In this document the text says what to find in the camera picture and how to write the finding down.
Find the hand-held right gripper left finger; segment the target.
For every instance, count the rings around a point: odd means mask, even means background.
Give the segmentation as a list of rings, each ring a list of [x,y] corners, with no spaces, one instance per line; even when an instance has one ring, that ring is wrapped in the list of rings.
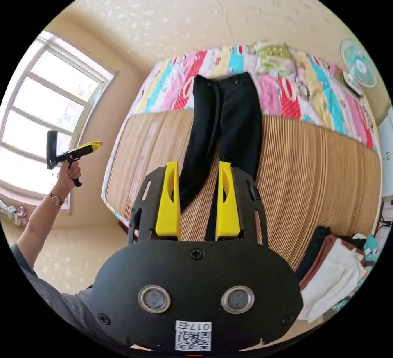
[[[181,238],[181,210],[178,162],[165,166],[155,233],[160,239]]]

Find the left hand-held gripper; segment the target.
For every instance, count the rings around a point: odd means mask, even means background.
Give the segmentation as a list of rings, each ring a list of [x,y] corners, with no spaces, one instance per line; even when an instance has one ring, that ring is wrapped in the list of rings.
[[[79,160],[79,158],[89,155],[96,150],[98,150],[102,145],[101,141],[92,141],[87,144],[81,145],[77,148],[72,149],[71,151],[62,153],[56,156],[55,161],[57,164],[61,164],[65,161],[68,161],[70,164]],[[79,179],[74,180],[75,187],[80,187],[82,184]]]

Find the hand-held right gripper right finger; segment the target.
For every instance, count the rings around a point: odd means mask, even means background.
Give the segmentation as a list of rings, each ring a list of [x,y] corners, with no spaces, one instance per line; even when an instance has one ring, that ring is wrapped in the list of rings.
[[[236,239],[239,234],[240,222],[231,164],[220,161],[215,240]]]

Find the person's left hand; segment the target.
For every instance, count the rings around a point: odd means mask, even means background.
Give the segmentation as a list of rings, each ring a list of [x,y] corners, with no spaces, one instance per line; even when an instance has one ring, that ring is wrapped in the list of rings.
[[[79,167],[78,161],[71,164],[68,161],[63,162],[59,170],[57,182],[52,188],[52,194],[64,201],[75,187],[74,180],[80,177],[81,168]]]

